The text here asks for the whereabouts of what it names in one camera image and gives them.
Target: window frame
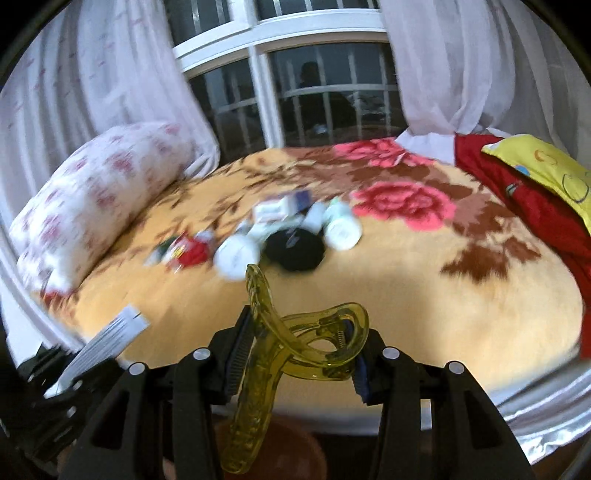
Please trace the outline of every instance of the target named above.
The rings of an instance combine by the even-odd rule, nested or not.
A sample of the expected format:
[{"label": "window frame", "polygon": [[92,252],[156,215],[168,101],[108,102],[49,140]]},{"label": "window frame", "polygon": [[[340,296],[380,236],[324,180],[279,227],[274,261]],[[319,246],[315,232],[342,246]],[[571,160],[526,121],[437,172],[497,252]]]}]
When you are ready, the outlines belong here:
[{"label": "window frame", "polygon": [[231,21],[173,49],[187,79],[248,59],[267,148],[285,146],[269,53],[323,43],[388,43],[380,10],[339,8],[258,20],[255,0],[228,0]]}]

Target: silver bolt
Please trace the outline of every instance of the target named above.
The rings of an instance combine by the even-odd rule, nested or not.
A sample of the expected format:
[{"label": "silver bolt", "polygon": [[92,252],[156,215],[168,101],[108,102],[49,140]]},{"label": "silver bolt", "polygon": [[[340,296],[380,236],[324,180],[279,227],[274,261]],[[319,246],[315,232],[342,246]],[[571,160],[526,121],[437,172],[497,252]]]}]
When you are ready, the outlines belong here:
[{"label": "silver bolt", "polygon": [[460,362],[452,362],[449,364],[449,371],[456,375],[461,375],[466,369]]},{"label": "silver bolt", "polygon": [[382,350],[382,355],[384,358],[396,360],[400,356],[400,351],[393,346],[387,346],[384,350]]},{"label": "silver bolt", "polygon": [[146,370],[146,366],[140,362],[137,362],[136,364],[133,364],[131,367],[129,367],[129,373],[133,376],[141,375],[144,373],[144,370]]},{"label": "silver bolt", "polygon": [[206,360],[212,353],[207,348],[198,348],[193,352],[195,360]]}]

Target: red garment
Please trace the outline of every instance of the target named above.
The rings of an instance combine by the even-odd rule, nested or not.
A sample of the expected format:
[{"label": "red garment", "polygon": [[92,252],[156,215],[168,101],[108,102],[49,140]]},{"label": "red garment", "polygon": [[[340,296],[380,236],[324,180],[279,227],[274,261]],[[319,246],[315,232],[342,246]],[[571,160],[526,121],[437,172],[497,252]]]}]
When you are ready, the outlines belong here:
[{"label": "red garment", "polygon": [[[581,356],[591,358],[591,238],[575,211],[542,185],[480,150],[500,138],[457,135],[456,167],[491,189],[540,240],[552,247],[570,269],[586,305],[581,332]],[[506,188],[516,184],[512,195]]]}]

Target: curtain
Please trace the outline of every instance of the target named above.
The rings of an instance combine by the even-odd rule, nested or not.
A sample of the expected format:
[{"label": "curtain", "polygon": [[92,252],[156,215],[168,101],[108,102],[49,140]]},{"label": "curtain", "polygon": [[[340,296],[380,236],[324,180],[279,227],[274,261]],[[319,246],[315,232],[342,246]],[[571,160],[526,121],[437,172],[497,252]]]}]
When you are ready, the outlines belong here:
[{"label": "curtain", "polygon": [[203,176],[219,147],[179,71],[161,0],[74,0],[27,49],[0,93],[5,227],[74,150],[114,125],[171,120],[193,133]]},{"label": "curtain", "polygon": [[520,0],[382,2],[411,151],[454,162],[453,136],[529,133],[591,166],[591,87]]}]

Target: window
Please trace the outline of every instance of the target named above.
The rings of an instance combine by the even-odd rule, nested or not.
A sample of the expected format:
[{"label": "window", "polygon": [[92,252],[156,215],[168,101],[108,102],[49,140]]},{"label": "window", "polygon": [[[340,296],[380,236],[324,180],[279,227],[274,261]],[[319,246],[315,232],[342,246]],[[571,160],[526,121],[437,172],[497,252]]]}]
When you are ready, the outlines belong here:
[{"label": "window", "polygon": [[378,0],[165,0],[222,164],[406,128]]},{"label": "window", "polygon": [[219,141],[221,165],[265,148],[248,60],[197,76],[190,85]]},{"label": "window", "polygon": [[389,45],[337,43],[271,53],[287,146],[399,134],[400,108]]}]

